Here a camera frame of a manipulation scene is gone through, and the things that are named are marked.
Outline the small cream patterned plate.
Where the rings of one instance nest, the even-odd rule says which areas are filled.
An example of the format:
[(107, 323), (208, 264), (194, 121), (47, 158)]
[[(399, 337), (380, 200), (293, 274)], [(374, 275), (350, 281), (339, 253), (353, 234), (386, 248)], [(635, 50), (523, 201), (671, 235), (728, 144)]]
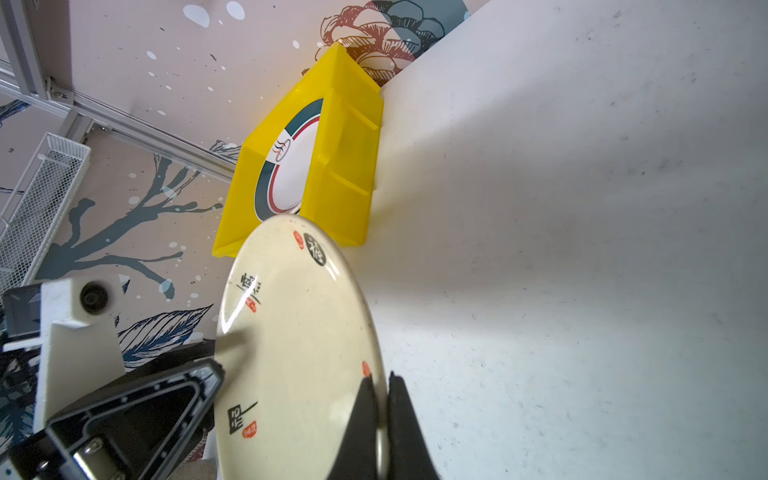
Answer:
[(386, 380), (365, 296), (317, 225), (279, 215), (246, 239), (226, 281), (215, 358), (224, 479), (327, 479), (360, 383), (378, 402), (377, 473), (388, 467)]

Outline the large green red rimmed plate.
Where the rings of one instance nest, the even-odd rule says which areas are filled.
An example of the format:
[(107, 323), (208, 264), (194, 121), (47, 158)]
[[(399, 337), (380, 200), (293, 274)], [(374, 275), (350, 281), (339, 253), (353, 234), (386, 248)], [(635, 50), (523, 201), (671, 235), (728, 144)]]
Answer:
[(270, 147), (254, 193), (260, 221), (300, 211), (314, 152), (323, 99), (300, 110)]

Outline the yellow plastic bin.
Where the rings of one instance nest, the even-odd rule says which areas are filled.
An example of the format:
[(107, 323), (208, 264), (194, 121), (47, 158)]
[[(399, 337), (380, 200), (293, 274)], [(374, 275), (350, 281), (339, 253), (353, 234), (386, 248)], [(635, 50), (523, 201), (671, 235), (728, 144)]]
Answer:
[(323, 99), (300, 215), (341, 246), (365, 243), (384, 102), (379, 86), (333, 45), (242, 145), (212, 254), (234, 257), (260, 221), (254, 193), (271, 145), (309, 103)]

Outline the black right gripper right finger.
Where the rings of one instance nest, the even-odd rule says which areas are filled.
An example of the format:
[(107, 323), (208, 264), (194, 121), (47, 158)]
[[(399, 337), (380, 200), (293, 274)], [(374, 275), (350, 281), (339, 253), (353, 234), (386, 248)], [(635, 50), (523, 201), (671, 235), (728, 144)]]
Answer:
[(405, 380), (394, 372), (389, 376), (388, 436), (389, 479), (439, 479)]

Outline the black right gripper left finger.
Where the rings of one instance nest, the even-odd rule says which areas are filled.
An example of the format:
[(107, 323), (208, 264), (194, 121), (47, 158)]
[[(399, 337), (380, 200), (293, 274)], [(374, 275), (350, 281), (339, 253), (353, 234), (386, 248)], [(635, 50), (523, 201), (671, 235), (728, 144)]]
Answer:
[(378, 402), (371, 377), (360, 383), (328, 480), (377, 479)]

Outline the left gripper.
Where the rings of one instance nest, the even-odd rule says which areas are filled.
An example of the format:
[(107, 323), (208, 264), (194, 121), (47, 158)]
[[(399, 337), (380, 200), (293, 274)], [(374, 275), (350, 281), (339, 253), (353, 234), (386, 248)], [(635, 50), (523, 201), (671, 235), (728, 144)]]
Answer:
[(4, 479), (165, 479), (214, 425), (225, 371), (205, 340), (65, 407), (1, 457)]

